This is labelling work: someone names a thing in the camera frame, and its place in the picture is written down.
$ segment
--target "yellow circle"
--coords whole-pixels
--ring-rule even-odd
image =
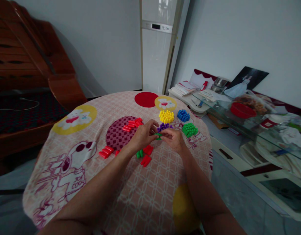
[[[200,219],[186,183],[181,184],[173,196],[172,213],[177,234],[190,234],[199,228]]]
[[[90,105],[80,105],[57,122],[52,130],[61,135],[72,134],[88,127],[96,116],[96,108]]]
[[[173,111],[177,107],[177,102],[169,96],[158,96],[155,99],[155,105],[159,110],[170,110]]]

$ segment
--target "finger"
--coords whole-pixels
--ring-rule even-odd
[[[152,131],[154,131],[155,133],[158,133],[158,130],[157,130],[157,128],[154,125],[151,125],[150,129]]]
[[[158,135],[152,135],[152,136],[149,136],[148,138],[149,138],[149,141],[150,142],[153,142],[154,140],[156,140],[156,139],[158,139]]]
[[[154,135],[155,132],[153,130],[150,130],[150,135]]]
[[[161,134],[169,134],[169,135],[174,135],[176,132],[176,130],[172,129],[172,128],[167,128],[162,130],[160,133]]]
[[[161,138],[162,141],[166,142],[166,143],[169,144],[169,145],[170,145],[170,143],[171,143],[171,141],[172,141],[171,139],[169,139],[168,137],[163,136],[163,135],[162,135],[160,138]]]
[[[169,134],[163,134],[163,136],[169,138],[169,139],[172,139],[172,135],[169,135]]]
[[[156,122],[154,119],[149,120],[145,125],[148,127],[151,127],[152,125],[159,126],[158,122]]]

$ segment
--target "cup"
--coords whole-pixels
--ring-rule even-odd
[[[261,123],[261,127],[268,129],[283,122],[284,120],[282,116],[269,114],[267,115],[267,118]]]

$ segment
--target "metal container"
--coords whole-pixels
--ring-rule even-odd
[[[223,77],[217,77],[216,81],[214,82],[214,85],[218,87],[224,87],[227,84],[227,80]]]
[[[215,84],[213,84],[210,89],[213,90],[214,92],[218,93],[218,94],[221,94],[224,88],[223,87],[218,87]]]

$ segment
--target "tile floor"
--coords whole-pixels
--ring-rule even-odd
[[[0,189],[24,188],[35,159],[0,177]],[[248,235],[301,235],[301,222],[283,218],[242,182],[221,157],[214,153],[212,183],[234,217]],[[0,234],[36,234],[31,220],[23,213],[22,196],[0,196]]]
[[[281,217],[214,152],[212,184],[248,235],[301,235],[301,222]]]

